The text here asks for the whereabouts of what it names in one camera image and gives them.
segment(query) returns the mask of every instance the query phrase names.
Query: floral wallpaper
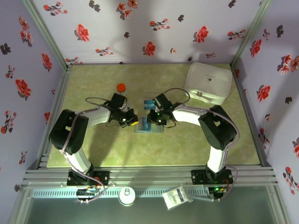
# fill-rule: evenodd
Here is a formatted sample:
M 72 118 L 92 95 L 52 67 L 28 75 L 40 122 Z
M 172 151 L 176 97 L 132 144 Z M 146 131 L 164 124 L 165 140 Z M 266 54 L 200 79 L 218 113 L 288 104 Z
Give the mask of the floral wallpaper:
M 0 222 L 7 223 L 25 171 L 37 160 L 63 69 L 22 2 L 1 3 Z
M 261 0 L 33 2 L 67 64 L 126 64 L 230 63 Z
M 235 66 L 292 223 L 299 219 L 298 7 L 273 1 Z

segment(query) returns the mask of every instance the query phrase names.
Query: black bracket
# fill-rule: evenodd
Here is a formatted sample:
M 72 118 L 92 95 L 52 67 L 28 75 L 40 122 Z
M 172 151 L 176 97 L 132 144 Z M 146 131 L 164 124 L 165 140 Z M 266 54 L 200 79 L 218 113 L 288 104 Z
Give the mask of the black bracket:
M 102 171 L 102 170 L 101 171 L 93 171 L 92 175 L 88 175 L 88 173 L 87 173 L 88 176 L 91 176 L 95 179 L 99 178 L 99 180 L 105 186 L 108 185 L 109 174 L 110 174 L 109 171 Z M 85 185 L 96 186 L 98 184 L 99 183 L 97 183 L 96 181 L 86 178 L 86 177 L 82 176 L 81 174 L 75 172 L 72 169 L 69 170 L 69 176 L 67 178 L 67 183 L 66 183 L 67 186 L 85 186 Z
M 227 184 L 226 180 L 228 180 L 229 184 L 233 183 L 233 176 L 232 176 L 232 172 L 229 169 L 225 169 L 222 174 L 220 176 L 218 176 L 216 179 L 211 180 L 208 177 L 209 173 L 208 171 L 204 170 L 204 169 L 200 169 L 200 170 L 192 170 L 191 171 L 191 179 L 192 179 L 192 183 L 194 185 L 196 184 Z

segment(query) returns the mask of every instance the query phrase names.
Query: glass panel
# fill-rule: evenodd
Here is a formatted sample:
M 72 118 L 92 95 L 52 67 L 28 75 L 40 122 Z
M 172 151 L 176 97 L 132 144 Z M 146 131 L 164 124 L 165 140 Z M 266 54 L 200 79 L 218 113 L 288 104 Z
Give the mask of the glass panel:
M 130 207 L 117 198 L 80 204 L 74 198 L 33 199 L 28 224 L 273 224 L 265 187 L 235 187 L 222 202 L 194 200 L 167 211 L 163 198 L 137 198 Z

